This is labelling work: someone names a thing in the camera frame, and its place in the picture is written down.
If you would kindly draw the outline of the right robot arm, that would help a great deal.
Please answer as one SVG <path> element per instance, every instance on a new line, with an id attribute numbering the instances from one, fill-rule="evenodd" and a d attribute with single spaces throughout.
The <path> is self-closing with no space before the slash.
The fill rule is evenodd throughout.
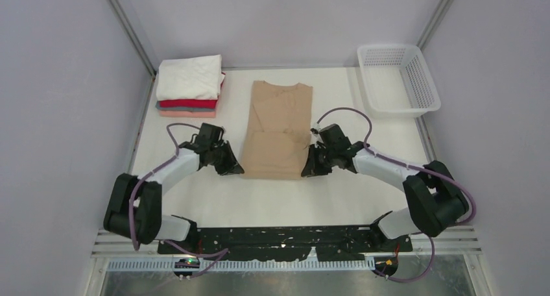
<path id="1" fill-rule="evenodd" d="M 401 236 L 421 233 L 437 237 L 473 211 L 466 194 L 439 161 L 415 165 L 390 158 L 365 142 L 352 143 L 337 124 L 316 134 L 320 139 L 309 146 L 303 178 L 328 175 L 338 167 L 373 177 L 404 193 L 404 209 L 386 213 L 369 226 L 370 242 L 379 251 L 388 250 Z"/>

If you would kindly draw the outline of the beige t-shirt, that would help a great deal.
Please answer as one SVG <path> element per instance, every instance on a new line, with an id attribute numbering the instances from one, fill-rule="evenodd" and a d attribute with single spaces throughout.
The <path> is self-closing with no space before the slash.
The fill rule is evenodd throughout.
<path id="1" fill-rule="evenodd" d="M 252 85 L 241 154 L 244 178 L 299 180 L 311 143 L 313 87 Z"/>

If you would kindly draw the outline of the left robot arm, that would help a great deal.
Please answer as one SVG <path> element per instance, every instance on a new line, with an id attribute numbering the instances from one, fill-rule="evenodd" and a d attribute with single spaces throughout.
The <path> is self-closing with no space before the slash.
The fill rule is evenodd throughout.
<path id="1" fill-rule="evenodd" d="M 126 237 L 135 249 L 154 240 L 174 240 L 183 253 L 191 253 L 199 236 L 191 231 L 192 222 L 163 213 L 163 196 L 186 177 L 207 166 L 220 176 L 240 175 L 245 171 L 238 163 L 231 145 L 224 140 L 225 129 L 203 123 L 187 142 L 178 143 L 171 157 L 142 175 L 120 174 L 115 182 L 104 215 L 105 230 Z"/>

